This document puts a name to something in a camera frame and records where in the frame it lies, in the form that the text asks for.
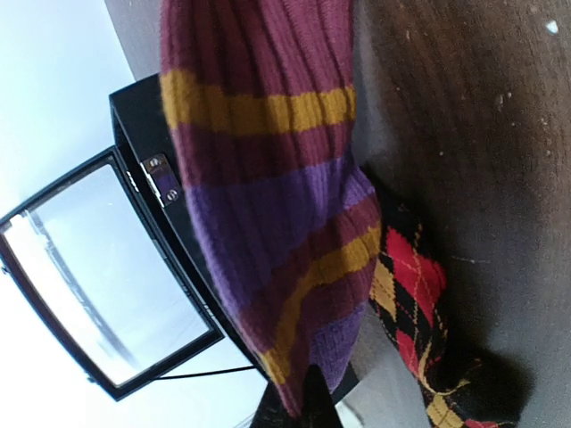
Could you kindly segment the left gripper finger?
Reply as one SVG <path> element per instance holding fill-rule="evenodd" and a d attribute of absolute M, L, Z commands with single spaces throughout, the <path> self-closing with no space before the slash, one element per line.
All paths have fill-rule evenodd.
<path fill-rule="evenodd" d="M 311 365 L 305 376 L 300 416 L 290 416 L 276 387 L 269 383 L 253 416 L 251 428 L 341 428 L 325 377 L 317 365 Z"/>

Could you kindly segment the black red orange argyle sock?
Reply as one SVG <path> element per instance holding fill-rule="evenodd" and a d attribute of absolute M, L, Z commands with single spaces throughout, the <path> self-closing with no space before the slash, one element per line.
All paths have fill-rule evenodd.
<path fill-rule="evenodd" d="M 507 364 L 462 342 L 449 323 L 447 276 L 423 219 L 372 171 L 381 210 L 369 302 L 416 380 L 433 427 L 514 427 L 520 390 Z"/>

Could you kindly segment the maroon purple striped sock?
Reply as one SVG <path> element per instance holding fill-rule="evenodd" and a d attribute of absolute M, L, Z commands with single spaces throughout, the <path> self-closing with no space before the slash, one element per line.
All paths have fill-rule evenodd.
<path fill-rule="evenodd" d="M 352 156 L 348 1 L 166 1 L 161 96 L 221 304 L 299 417 L 352 354 L 380 210 Z"/>

